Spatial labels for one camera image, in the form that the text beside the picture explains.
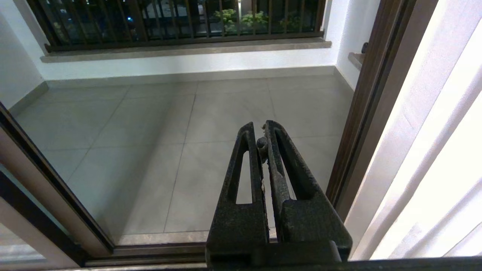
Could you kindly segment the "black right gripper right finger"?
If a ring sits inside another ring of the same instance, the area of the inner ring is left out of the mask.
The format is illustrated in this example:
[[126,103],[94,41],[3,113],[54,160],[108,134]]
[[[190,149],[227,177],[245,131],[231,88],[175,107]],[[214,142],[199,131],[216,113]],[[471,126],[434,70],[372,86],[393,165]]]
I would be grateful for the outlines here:
[[264,133],[278,240],[351,246],[351,235],[285,128],[267,120]]

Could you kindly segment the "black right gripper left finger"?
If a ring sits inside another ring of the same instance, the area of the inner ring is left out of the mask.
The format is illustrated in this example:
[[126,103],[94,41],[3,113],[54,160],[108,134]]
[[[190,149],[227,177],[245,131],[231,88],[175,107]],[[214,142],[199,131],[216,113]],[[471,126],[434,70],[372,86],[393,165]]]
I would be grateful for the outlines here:
[[[252,202],[238,204],[245,153],[248,154]],[[254,124],[248,122],[237,133],[206,244],[264,245],[268,236],[262,163]]]

